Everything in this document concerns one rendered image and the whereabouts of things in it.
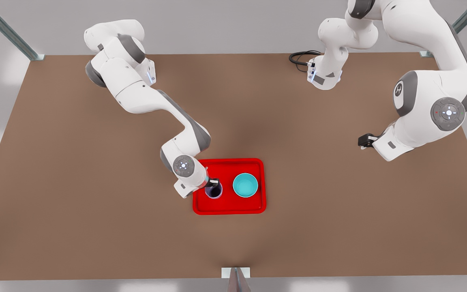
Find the dark purple cup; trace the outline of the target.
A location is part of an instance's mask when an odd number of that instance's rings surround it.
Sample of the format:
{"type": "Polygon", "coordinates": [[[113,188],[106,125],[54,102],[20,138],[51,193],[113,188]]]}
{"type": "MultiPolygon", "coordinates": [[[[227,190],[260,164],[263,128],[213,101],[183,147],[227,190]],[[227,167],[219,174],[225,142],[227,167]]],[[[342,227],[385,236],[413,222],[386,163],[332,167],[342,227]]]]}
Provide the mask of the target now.
{"type": "Polygon", "coordinates": [[[209,198],[219,198],[222,195],[223,187],[219,181],[209,182],[205,188],[205,194],[209,198]]]}

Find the teal bowl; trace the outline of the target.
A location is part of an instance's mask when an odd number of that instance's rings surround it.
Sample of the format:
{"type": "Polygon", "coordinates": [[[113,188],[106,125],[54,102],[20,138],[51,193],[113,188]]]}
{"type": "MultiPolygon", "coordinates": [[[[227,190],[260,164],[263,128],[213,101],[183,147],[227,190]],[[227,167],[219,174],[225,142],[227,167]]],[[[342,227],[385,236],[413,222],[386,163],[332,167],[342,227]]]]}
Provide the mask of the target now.
{"type": "Polygon", "coordinates": [[[256,194],[258,190],[258,181],[252,174],[241,173],[233,180],[232,187],[235,194],[242,198],[248,198],[256,194]]]}

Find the red tray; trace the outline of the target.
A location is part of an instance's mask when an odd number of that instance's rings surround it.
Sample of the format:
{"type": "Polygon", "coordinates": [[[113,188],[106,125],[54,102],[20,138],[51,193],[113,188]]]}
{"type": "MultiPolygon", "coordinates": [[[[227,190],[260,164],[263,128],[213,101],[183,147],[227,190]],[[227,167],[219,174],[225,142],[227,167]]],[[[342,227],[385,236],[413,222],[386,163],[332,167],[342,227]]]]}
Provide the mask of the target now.
{"type": "Polygon", "coordinates": [[[222,194],[210,198],[205,189],[193,193],[193,211],[197,215],[260,214],[266,209],[266,190],[263,162],[258,158],[201,159],[211,178],[219,178],[222,194]],[[253,185],[253,195],[238,194],[234,187],[236,177],[242,181],[245,174],[253,185]]]}

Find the silver frame post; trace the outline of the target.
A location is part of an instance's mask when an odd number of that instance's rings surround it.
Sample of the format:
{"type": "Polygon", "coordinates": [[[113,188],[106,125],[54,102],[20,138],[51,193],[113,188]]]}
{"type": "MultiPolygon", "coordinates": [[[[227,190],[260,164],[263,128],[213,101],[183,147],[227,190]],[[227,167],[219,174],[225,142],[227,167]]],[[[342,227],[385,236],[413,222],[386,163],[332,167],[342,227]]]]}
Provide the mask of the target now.
{"type": "Polygon", "coordinates": [[[430,0],[434,9],[454,30],[460,33],[467,26],[467,0],[430,0]]]}
{"type": "Polygon", "coordinates": [[[0,32],[20,50],[30,61],[44,60],[45,55],[38,54],[22,39],[18,33],[0,16],[0,32]]]}
{"type": "Polygon", "coordinates": [[[250,267],[222,267],[222,278],[228,278],[227,292],[252,292],[247,281],[250,277],[250,267]]]}

